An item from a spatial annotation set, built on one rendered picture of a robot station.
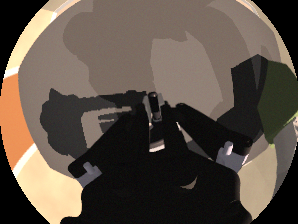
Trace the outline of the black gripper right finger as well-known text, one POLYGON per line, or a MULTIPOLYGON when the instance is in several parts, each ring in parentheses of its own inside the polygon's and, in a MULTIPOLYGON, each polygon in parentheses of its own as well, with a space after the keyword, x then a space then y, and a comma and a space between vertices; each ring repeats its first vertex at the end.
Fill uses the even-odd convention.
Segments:
POLYGON ((238 174, 253 145, 249 136, 227 129, 185 103, 171 107, 161 93, 157 95, 163 126, 166 178, 172 192, 189 192, 197 179, 194 159, 178 125, 214 162, 238 174))

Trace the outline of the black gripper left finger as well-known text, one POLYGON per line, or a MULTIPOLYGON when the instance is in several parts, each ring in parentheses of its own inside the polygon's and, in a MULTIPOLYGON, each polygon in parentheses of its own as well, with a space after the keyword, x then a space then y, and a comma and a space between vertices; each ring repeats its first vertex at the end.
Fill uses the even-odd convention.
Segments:
POLYGON ((86 153, 68 166, 82 188, 110 168, 106 184, 116 195, 129 197, 136 192, 141 151, 150 152, 148 95, 135 109, 135 117, 130 113, 122 115, 86 153))

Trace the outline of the grey bench vise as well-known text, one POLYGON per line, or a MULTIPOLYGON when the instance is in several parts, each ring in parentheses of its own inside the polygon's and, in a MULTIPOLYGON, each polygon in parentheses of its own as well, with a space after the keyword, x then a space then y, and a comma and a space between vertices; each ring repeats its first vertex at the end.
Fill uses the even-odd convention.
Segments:
POLYGON ((150 152, 164 148, 163 126, 157 96, 156 92, 148 93, 150 108, 153 115, 151 116, 150 125, 150 152))

